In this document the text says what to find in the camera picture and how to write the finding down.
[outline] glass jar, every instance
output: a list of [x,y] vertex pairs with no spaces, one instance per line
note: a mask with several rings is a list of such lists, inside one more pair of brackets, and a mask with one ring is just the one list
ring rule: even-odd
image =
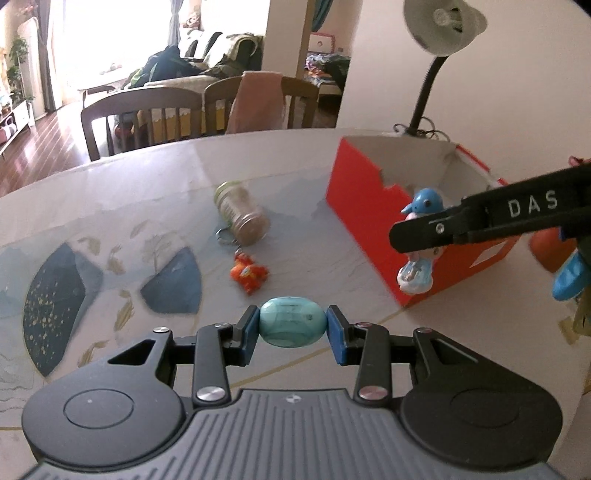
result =
[[213,196],[213,202],[239,245],[248,247],[269,231],[269,219],[242,182],[222,183]]

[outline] window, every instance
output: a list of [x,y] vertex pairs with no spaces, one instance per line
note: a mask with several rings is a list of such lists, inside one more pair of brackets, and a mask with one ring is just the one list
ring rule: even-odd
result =
[[99,85],[99,73],[109,70],[112,64],[131,72],[142,67],[150,55],[166,48],[171,15],[168,0],[65,3],[63,58],[69,83],[86,83],[88,78],[96,77]]

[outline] red box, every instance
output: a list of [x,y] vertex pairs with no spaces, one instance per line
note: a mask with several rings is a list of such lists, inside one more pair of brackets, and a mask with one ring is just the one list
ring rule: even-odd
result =
[[415,137],[343,137],[326,200],[369,257],[400,305],[417,303],[504,258],[519,237],[473,245],[450,245],[433,266],[433,288],[409,296],[398,287],[405,254],[390,246],[392,225],[418,190],[435,188],[449,207],[463,196],[504,185],[462,146]]

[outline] blue toy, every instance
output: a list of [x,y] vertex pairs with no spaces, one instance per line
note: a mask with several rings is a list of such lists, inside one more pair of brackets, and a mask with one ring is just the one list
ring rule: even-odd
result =
[[[430,213],[443,210],[443,200],[433,189],[422,189],[414,196],[413,201],[401,210],[407,215],[405,220],[412,220]],[[408,262],[397,276],[400,290],[408,295],[425,293],[433,286],[433,261],[440,257],[443,248],[435,247],[417,252],[410,252]]]
[[415,217],[427,215],[428,213],[439,213],[443,210],[443,200],[441,196],[433,189],[422,189],[414,196],[413,201],[406,205],[400,213],[412,215]]
[[[560,237],[565,240],[560,229]],[[591,257],[591,237],[579,238],[574,254],[564,263],[554,279],[552,296],[555,300],[570,300],[591,286],[591,268],[585,258]]]
[[279,297],[261,307],[259,334],[271,345],[297,348],[311,345],[326,331],[324,310],[302,297]]

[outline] turquoise capsule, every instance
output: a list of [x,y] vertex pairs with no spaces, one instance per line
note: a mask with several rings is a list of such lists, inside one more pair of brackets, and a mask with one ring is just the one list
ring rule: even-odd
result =
[[326,331],[324,310],[302,297],[278,297],[261,307],[259,333],[271,345],[297,348],[318,341]]

